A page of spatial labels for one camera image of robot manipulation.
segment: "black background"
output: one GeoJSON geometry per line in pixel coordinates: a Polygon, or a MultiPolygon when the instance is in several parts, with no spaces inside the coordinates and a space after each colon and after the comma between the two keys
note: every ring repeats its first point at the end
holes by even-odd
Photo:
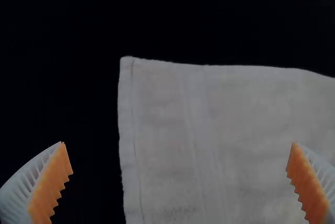
{"type": "Polygon", "coordinates": [[[53,223],[125,223],[117,85],[125,55],[335,76],[335,0],[2,0],[3,184],[65,141],[53,223]]]}

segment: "towel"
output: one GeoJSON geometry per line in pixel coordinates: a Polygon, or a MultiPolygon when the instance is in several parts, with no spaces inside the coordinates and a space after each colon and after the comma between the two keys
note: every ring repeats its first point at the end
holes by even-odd
{"type": "Polygon", "coordinates": [[[292,141],[335,163],[335,80],[261,66],[124,57],[119,154],[127,224],[307,223],[292,141]]]}

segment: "white towel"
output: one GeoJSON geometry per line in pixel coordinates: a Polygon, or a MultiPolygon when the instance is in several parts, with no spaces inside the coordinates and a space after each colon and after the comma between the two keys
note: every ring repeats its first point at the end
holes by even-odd
{"type": "Polygon", "coordinates": [[[335,80],[259,66],[121,59],[127,224],[307,223],[286,164],[335,162],[335,80]]]}

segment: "towel stitching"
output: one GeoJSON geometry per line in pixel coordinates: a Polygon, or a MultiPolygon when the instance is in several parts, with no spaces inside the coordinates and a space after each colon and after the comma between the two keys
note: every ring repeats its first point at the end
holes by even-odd
{"type": "Polygon", "coordinates": [[[131,63],[131,69],[130,69],[130,87],[131,87],[131,115],[132,115],[132,125],[133,125],[133,148],[134,148],[134,155],[135,155],[135,163],[136,163],[136,168],[137,168],[137,176],[138,176],[138,184],[139,184],[139,202],[140,202],[140,209],[141,209],[141,213],[142,213],[142,221],[143,224],[145,224],[145,220],[144,220],[144,213],[143,213],[143,208],[142,208],[142,192],[141,192],[141,178],[140,178],[140,170],[138,167],[138,161],[137,161],[137,155],[136,155],[136,146],[135,146],[135,142],[136,142],[136,120],[135,120],[135,106],[134,106],[134,102],[133,102],[133,67],[134,67],[134,63],[135,63],[135,59],[133,59],[132,63],[131,63]]]}

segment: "towel hem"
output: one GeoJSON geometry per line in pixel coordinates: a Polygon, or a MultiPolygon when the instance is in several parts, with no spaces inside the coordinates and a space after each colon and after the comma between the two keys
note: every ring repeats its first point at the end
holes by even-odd
{"type": "Polygon", "coordinates": [[[118,86],[119,155],[124,189],[124,211],[127,224],[144,224],[140,200],[140,182],[136,163],[131,102],[132,67],[135,58],[120,60],[118,86]]]}

